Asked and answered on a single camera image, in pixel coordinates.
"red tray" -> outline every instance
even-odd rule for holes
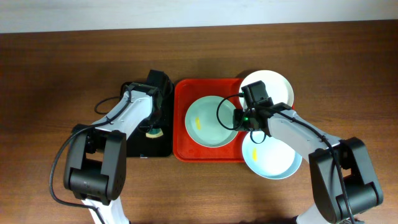
[[[237,94],[243,79],[186,79],[175,87],[173,153],[183,162],[244,162],[242,142],[246,135],[239,132],[227,145],[209,148],[196,143],[185,129],[185,114],[197,99],[204,96],[227,97]],[[242,108],[238,97],[230,101],[236,108]]]

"brown table surface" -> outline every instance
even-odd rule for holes
[[[52,200],[51,163],[75,124],[100,118],[99,100],[152,68],[173,81],[283,74],[301,117],[366,143],[384,203],[358,217],[398,220],[398,21],[2,34],[0,66],[1,223],[92,223],[87,209]],[[63,188],[65,158],[56,194],[79,202]],[[128,159],[121,196],[132,222],[238,223],[294,217],[313,203],[311,189],[306,162],[267,180],[243,163],[170,156]]]

